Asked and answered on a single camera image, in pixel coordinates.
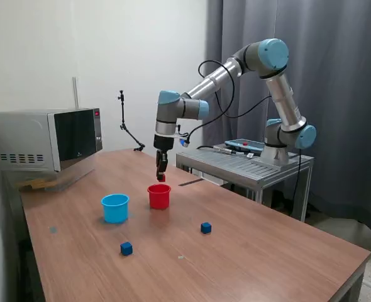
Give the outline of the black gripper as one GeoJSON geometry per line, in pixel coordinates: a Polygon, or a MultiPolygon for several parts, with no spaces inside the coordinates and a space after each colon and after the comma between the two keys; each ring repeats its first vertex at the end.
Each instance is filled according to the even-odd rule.
{"type": "Polygon", "coordinates": [[[174,146],[174,137],[164,137],[154,135],[153,146],[157,149],[156,153],[156,177],[160,180],[160,175],[164,175],[167,170],[168,158],[167,151],[172,150],[174,146]]]}

